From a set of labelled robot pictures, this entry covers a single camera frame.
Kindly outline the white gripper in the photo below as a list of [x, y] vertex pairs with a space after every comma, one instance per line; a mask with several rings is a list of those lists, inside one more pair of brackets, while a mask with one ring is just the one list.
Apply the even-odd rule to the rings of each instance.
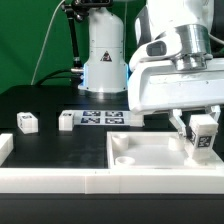
[[205, 112], [219, 120], [219, 105], [224, 104], [224, 59], [209, 60], [205, 70], [178, 71], [173, 59], [181, 50], [179, 34], [143, 44], [136, 50], [129, 62], [132, 75], [128, 81], [128, 105], [134, 114], [170, 110], [169, 121], [180, 137], [186, 137], [182, 110], [207, 106]]

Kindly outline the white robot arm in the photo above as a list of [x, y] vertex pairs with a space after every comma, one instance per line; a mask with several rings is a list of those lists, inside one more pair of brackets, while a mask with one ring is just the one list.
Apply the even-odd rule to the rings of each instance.
[[137, 50], [123, 59], [123, 25], [90, 5], [90, 51], [79, 89], [128, 94], [134, 114], [224, 104], [224, 59], [211, 53], [214, 0], [146, 0], [135, 19]]

